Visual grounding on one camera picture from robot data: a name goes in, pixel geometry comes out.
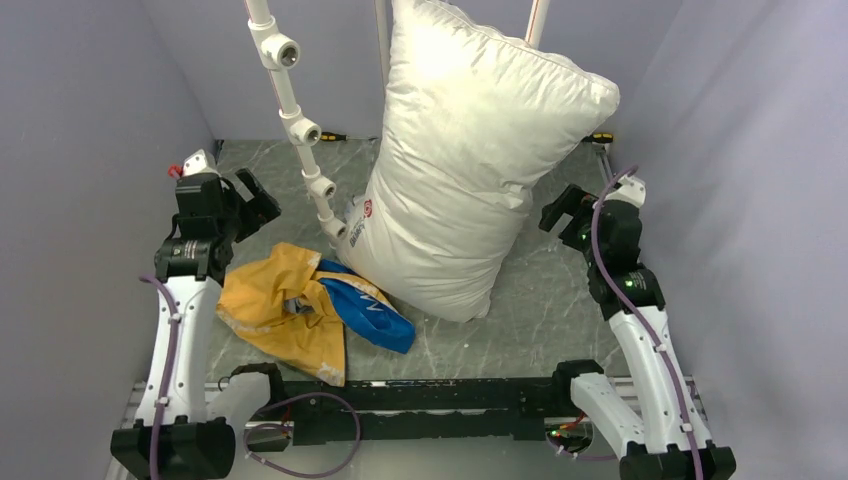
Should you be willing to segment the white pvc pipe rack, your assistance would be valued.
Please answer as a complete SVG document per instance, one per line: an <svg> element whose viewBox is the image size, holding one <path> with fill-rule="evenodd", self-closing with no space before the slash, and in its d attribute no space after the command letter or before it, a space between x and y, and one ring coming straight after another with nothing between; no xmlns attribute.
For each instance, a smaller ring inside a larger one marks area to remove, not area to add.
<svg viewBox="0 0 848 480"><path fill-rule="evenodd" d="M391 36L384 121L403 140L444 146L451 139L480 140L528 129L541 108L525 92L519 63L543 55L520 38L477 25L444 1L396 1ZM298 104L290 70L300 46L281 33L266 1L248 1L248 28L274 89L283 132L295 146L308 195L330 245L342 249L349 224L332 211L336 185L317 166L312 149L322 133Z"/></svg>

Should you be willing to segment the white pillow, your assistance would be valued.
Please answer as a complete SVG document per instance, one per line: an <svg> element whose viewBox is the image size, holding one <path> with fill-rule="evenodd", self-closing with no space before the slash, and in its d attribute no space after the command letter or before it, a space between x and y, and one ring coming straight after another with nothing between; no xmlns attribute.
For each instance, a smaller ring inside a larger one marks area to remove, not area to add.
<svg viewBox="0 0 848 480"><path fill-rule="evenodd" d="M618 86L445 1L396 1L381 145L338 246L430 315L487 314L536 183L617 110Z"/></svg>

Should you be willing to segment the yellow and blue pillowcase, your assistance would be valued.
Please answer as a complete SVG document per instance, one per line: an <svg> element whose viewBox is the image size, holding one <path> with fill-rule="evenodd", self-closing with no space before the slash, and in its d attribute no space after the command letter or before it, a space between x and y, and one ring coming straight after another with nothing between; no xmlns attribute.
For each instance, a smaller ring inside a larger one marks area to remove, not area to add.
<svg viewBox="0 0 848 480"><path fill-rule="evenodd" d="M335 387L346 382L346 331L400 354L416 338L413 324L372 283L288 243L230 271L216 312L242 340Z"/></svg>

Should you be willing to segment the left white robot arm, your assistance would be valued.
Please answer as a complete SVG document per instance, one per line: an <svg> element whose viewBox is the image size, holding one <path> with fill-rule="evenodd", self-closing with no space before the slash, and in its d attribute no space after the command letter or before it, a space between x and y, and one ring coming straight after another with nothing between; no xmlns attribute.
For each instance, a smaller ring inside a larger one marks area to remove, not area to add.
<svg viewBox="0 0 848 480"><path fill-rule="evenodd" d="M171 231L153 273L141 278L158 292L154 353L132 424L110 441L113 458L137 479L225 479L245 455L251 416L272 420L287 406L267 366L241 367L213 401L205 397L210 330L233 246L281 213L250 170L236 176L250 200L212 171L177 179Z"/></svg>

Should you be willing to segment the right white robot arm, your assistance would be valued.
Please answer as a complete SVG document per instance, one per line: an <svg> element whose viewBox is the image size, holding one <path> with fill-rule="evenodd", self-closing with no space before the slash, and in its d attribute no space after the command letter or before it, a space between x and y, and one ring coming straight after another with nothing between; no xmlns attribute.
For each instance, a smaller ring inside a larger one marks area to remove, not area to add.
<svg viewBox="0 0 848 480"><path fill-rule="evenodd" d="M558 237L587 262L590 294L624 354L637 405L623 400L594 361L558 366L552 404L564 415L589 417L622 479L728 479L736 458L715 444L686 386L660 283L640 259L639 207L624 189L618 183L599 199L570 184L543 207L539 227L549 231L569 216Z"/></svg>

